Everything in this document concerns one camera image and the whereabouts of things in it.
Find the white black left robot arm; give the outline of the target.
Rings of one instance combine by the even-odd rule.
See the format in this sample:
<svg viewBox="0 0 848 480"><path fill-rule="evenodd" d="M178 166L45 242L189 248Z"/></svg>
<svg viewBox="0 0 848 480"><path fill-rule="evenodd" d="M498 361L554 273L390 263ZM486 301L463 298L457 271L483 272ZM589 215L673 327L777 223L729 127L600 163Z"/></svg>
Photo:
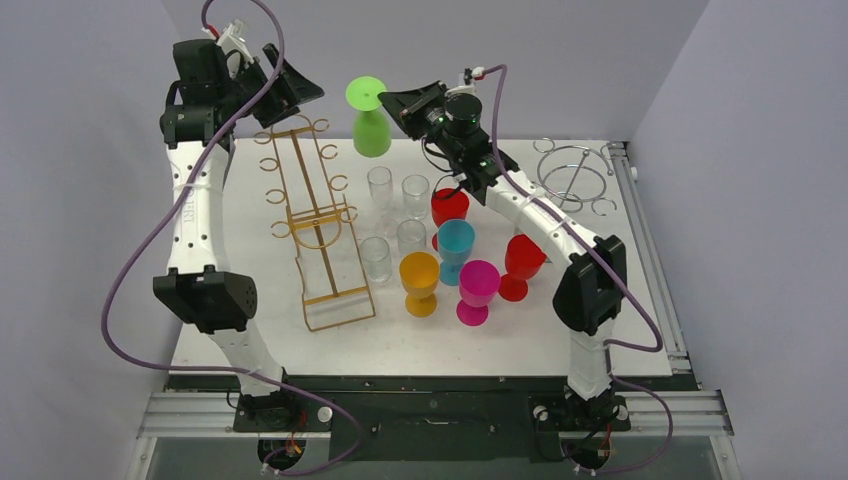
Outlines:
<svg viewBox="0 0 848 480"><path fill-rule="evenodd" d="M235 152L230 117L267 77L239 36L179 42L179 77L169 88L160 128L167 147L175 215L167 272L153 280L155 297L193 325L238 369L238 408L274 430L306 423L295 394L281 388L285 369L273 358L254 316L254 280L231 271L223 232L223 193Z"/></svg>

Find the orange plastic wine glass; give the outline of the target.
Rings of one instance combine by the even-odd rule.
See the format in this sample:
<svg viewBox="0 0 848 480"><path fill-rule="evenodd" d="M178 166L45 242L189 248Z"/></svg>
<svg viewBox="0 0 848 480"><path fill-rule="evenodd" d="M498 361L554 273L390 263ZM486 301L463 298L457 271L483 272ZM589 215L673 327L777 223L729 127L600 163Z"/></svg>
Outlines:
<svg viewBox="0 0 848 480"><path fill-rule="evenodd" d="M406 292L405 308L417 318L430 316L438 306L435 290L440 280L440 264L423 251L406 255L399 265L401 285Z"/></svg>

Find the cyan plastic wine glass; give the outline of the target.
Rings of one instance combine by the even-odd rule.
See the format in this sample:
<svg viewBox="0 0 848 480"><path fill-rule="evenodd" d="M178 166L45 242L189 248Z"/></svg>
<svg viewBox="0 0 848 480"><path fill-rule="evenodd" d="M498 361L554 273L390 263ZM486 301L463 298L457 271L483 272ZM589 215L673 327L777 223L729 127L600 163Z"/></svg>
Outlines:
<svg viewBox="0 0 848 480"><path fill-rule="evenodd" d="M471 256L476 232L472 225L462 219L451 219L443 223L437 232L437 250L441 257L440 281L447 286L459 284L459 274Z"/></svg>

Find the magenta plastic wine glass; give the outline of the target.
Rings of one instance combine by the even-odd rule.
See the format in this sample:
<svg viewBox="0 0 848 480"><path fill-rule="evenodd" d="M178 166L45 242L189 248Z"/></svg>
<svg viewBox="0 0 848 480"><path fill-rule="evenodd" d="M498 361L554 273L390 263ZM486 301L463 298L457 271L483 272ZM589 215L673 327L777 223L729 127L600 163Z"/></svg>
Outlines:
<svg viewBox="0 0 848 480"><path fill-rule="evenodd" d="M488 261L472 260L459 274L460 301L456 314L466 326L476 327L486 322L489 304L497 295L501 284L498 269Z"/></svg>

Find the clear glass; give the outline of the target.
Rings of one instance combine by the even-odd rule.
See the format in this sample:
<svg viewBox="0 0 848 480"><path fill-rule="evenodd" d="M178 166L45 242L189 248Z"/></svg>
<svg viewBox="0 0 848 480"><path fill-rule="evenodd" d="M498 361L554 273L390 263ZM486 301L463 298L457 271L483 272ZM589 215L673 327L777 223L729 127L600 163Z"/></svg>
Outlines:
<svg viewBox="0 0 848 480"><path fill-rule="evenodd" d="M430 183L419 174L404 178L401 184L404 212L409 219L422 220L429 211Z"/></svg>
<svg viewBox="0 0 848 480"><path fill-rule="evenodd" d="M398 224L396 239L400 259L407 255L427 249L427 230L425 225L415 219L404 220Z"/></svg>
<svg viewBox="0 0 848 480"><path fill-rule="evenodd" d="M389 243L381 237L368 237L360 242L360 258L367 278L374 283L386 282L392 273Z"/></svg>

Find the gold wire glass rack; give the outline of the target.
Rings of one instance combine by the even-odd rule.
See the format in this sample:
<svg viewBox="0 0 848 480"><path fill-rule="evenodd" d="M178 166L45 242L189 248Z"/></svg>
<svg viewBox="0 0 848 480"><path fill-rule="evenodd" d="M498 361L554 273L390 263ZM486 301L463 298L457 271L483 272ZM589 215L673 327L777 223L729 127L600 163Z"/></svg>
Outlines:
<svg viewBox="0 0 848 480"><path fill-rule="evenodd" d="M320 139L329 121L303 114L292 120L253 141L263 151L259 169L273 178L264 201L280 213L270 233L293 247L303 320L317 333L373 318L376 306L360 257L358 209L346 197L348 177L327 168L338 155L336 144Z"/></svg>

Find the green plastic wine glass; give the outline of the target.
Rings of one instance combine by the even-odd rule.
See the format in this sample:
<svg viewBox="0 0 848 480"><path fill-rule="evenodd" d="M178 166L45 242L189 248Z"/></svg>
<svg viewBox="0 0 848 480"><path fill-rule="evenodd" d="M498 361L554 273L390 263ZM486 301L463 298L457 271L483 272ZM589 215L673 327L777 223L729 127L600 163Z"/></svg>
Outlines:
<svg viewBox="0 0 848 480"><path fill-rule="evenodd" d="M346 101L356 111L352 128L354 148L366 158L380 157L391 147L390 126L379 99L385 92L386 85L373 76L357 77L346 87Z"/></svg>

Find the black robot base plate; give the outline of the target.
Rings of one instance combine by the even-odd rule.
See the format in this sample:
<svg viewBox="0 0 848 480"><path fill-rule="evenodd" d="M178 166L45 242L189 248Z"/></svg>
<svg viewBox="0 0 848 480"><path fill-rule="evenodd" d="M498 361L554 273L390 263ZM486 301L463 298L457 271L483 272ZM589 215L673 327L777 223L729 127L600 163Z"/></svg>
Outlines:
<svg viewBox="0 0 848 480"><path fill-rule="evenodd" d="M729 436L723 395L690 377L638 378L588 408L554 378L300 377L314 399L249 407L227 377L175 377L152 395L145 437L251 439L261 455L304 457L316 446L353 460L555 461L608 453L612 442Z"/></svg>

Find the clear champagne flute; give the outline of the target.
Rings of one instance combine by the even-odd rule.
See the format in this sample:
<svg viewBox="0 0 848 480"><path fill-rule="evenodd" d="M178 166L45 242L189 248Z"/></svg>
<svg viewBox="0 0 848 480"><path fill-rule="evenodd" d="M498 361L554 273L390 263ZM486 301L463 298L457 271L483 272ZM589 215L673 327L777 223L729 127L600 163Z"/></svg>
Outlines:
<svg viewBox="0 0 848 480"><path fill-rule="evenodd" d="M375 231L379 236L391 239L395 236L398 225L393 209L392 173L387 167L376 166L368 172L367 181L370 196L379 210Z"/></svg>

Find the red plastic wine glass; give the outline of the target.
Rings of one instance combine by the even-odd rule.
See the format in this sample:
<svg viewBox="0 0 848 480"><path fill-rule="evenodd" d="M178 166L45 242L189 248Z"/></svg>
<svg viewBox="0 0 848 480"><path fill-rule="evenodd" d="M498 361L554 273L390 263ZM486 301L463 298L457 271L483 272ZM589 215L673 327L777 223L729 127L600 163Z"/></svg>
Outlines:
<svg viewBox="0 0 848 480"><path fill-rule="evenodd" d="M514 236L508 243L499 295L506 301L522 301L529 292L528 281L547 260L545 253L526 234Z"/></svg>
<svg viewBox="0 0 848 480"><path fill-rule="evenodd" d="M461 189L442 188L433 193L430 204L431 216L436 226L431 244L433 249L437 250L439 228L448 220L464 220L470 207L470 200Z"/></svg>

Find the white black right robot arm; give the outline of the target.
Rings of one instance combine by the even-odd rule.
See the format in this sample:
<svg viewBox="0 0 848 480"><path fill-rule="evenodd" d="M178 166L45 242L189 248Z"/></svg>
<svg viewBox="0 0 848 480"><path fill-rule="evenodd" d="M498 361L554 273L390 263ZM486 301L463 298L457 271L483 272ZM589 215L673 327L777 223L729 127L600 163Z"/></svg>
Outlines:
<svg viewBox="0 0 848 480"><path fill-rule="evenodd" d="M598 236L548 200L482 128L483 106L475 94L436 81L377 97L407 137L438 148L469 196L512 222L561 270L552 307L570 331L566 418L587 430L626 421L605 343L627 284L623 241Z"/></svg>

